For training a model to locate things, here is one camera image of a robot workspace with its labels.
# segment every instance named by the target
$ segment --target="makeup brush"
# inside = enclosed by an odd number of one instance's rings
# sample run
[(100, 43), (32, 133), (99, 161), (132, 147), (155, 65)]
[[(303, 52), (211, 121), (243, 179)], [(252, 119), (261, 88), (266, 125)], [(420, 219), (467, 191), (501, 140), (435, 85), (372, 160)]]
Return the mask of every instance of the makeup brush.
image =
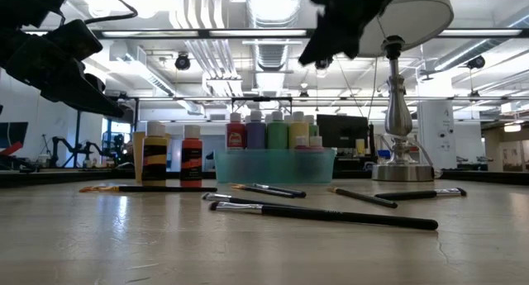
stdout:
[(233, 184), (233, 185), (231, 185), (231, 187), (234, 188), (234, 189), (240, 189), (240, 190), (245, 190), (245, 191), (251, 191), (251, 192), (257, 192), (257, 193), (275, 195), (275, 196), (279, 196), (279, 197), (296, 198), (296, 196), (293, 195), (292, 193), (285, 193), (285, 192), (269, 190), (269, 189), (248, 187), (248, 186), (241, 185), (241, 184)]
[(224, 194), (217, 194), (217, 193), (206, 193), (202, 195), (202, 199), (205, 201), (210, 201), (210, 202), (231, 202), (231, 203), (240, 203), (240, 204), (260, 204), (260, 205), (268, 205), (268, 206), (296, 207), (296, 206), (290, 206), (290, 205), (281, 204), (281, 203), (261, 202), (261, 201), (251, 200), (251, 199), (237, 198), (231, 195), (224, 195)]
[(398, 204), (396, 202), (392, 202), (392, 201), (389, 201), (387, 199), (378, 198), (378, 197), (371, 197), (369, 195), (355, 193), (355, 192), (347, 191), (347, 190), (336, 188), (336, 187), (328, 188), (327, 191), (336, 193), (338, 195), (342, 195), (342, 196), (358, 199), (358, 200), (361, 200), (363, 202), (370, 202), (370, 203), (373, 203), (375, 205), (379, 205), (379, 206), (382, 206), (382, 207), (391, 207), (391, 208), (397, 208), (398, 207)]
[(143, 186), (95, 186), (80, 192), (216, 192), (216, 188), (143, 187)]
[(421, 230), (435, 230), (439, 226), (437, 221), (400, 216), (383, 216), (360, 214), (342, 211), (328, 211), (317, 209), (303, 209), (296, 207), (266, 206), (259, 204), (237, 204), (229, 202), (213, 202), (209, 209), (212, 211), (249, 212), (267, 216), (281, 216), (298, 219), (320, 221), (344, 221), (353, 223), (375, 224), (384, 226), (398, 226)]
[(452, 189), (437, 189), (437, 190), (412, 191), (412, 192), (391, 192), (391, 193), (380, 193), (380, 194), (375, 195), (375, 197), (388, 199), (392, 201), (435, 198), (435, 197), (449, 197), (449, 196), (465, 197), (466, 191), (461, 188), (452, 188)]
[(258, 184), (258, 183), (254, 183), (252, 185), (252, 187), (261, 188), (261, 189), (275, 190), (275, 191), (285, 192), (285, 193), (292, 193), (293, 195), (295, 195), (296, 197), (299, 197), (299, 198), (307, 197), (307, 194), (304, 191), (291, 190), (291, 189), (285, 189), (285, 188), (277, 188), (277, 187), (272, 187), (272, 186)]

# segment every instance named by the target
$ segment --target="table surface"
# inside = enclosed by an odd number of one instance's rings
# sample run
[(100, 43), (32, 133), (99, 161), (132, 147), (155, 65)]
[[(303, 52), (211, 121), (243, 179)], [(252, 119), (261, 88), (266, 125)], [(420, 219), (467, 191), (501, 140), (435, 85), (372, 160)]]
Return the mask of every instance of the table surface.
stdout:
[[(527, 284), (529, 188), (336, 180), (374, 194), (461, 187), (468, 197), (378, 207), (297, 185), (303, 207), (415, 216), (437, 231), (209, 211), (201, 193), (79, 193), (97, 181), (0, 189), (0, 284)], [(178, 181), (168, 181), (174, 186)], [(215, 181), (204, 181), (213, 186)]]

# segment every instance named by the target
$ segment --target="teal plastic bin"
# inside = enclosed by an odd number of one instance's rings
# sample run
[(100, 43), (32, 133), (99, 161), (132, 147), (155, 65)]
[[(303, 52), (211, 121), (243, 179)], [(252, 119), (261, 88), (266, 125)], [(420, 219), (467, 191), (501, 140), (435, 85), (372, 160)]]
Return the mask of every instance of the teal plastic bin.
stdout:
[(215, 151), (219, 183), (330, 183), (335, 151)]

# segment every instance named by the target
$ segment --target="green paint bottle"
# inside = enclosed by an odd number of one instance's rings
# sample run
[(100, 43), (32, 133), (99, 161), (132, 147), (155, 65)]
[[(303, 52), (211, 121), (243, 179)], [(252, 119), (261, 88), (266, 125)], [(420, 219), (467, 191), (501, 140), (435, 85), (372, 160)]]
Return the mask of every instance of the green paint bottle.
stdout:
[(314, 124), (313, 115), (306, 115), (305, 122), (308, 123), (308, 137), (320, 135), (320, 127)]
[(267, 126), (266, 145), (271, 150), (288, 149), (288, 124), (282, 112), (272, 112), (272, 121)]

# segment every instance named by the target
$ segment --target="computer monitor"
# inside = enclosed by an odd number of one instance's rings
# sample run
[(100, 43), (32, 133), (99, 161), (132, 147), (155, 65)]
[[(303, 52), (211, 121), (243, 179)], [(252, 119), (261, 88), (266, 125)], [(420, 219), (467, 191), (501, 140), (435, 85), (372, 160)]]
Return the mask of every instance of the computer monitor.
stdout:
[(356, 140), (364, 140), (368, 148), (369, 127), (362, 116), (317, 115), (317, 125), (325, 148), (354, 149)]
[(10, 148), (20, 142), (24, 145), (28, 122), (0, 123), (0, 149)]

